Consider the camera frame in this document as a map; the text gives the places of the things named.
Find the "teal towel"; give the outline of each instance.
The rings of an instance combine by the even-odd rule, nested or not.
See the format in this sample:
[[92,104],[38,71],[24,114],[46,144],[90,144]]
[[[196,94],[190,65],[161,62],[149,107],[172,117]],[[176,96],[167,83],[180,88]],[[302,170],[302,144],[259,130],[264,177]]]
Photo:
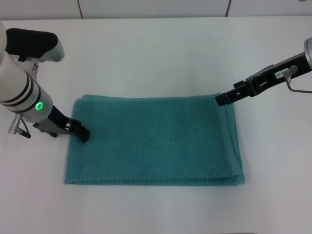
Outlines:
[[65,183],[219,186],[244,183],[233,105],[215,96],[120,98],[84,95],[73,118]]

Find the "white table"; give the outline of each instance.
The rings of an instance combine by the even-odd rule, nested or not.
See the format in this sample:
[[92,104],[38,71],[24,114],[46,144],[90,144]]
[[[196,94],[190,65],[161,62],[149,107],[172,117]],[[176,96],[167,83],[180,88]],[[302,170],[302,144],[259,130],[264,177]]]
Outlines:
[[[303,52],[312,17],[5,21],[50,31],[65,59],[38,81],[70,115],[83,94],[172,97],[226,92]],[[312,73],[294,79],[312,90]],[[310,234],[312,95],[280,84],[235,104],[246,184],[237,187],[64,185],[69,137],[7,133],[0,108],[1,234]]]

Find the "textured fabric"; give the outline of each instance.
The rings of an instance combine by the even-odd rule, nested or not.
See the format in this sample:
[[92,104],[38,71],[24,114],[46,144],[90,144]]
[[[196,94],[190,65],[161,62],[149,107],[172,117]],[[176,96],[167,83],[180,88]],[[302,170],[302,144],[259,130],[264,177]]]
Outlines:
[[233,105],[216,95],[119,98],[84,95],[73,118],[66,184],[219,186],[244,183]]

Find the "green led ring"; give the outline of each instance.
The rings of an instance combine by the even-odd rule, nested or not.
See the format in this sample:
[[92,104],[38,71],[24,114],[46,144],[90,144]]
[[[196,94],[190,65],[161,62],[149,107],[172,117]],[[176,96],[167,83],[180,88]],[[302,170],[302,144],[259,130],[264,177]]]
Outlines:
[[43,107],[43,103],[40,101],[35,105],[36,110],[40,110]]

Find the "label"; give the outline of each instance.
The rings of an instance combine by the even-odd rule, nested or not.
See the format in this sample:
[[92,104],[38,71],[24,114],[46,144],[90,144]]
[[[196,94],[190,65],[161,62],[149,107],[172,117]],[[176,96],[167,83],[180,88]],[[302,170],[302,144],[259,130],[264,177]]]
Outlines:
[[275,73],[276,78],[281,78],[281,77],[283,77],[283,72],[286,72],[287,70],[288,70],[288,68],[285,68],[285,69],[283,69],[283,70],[281,70],[281,71],[279,71],[279,72],[276,72],[276,73]]

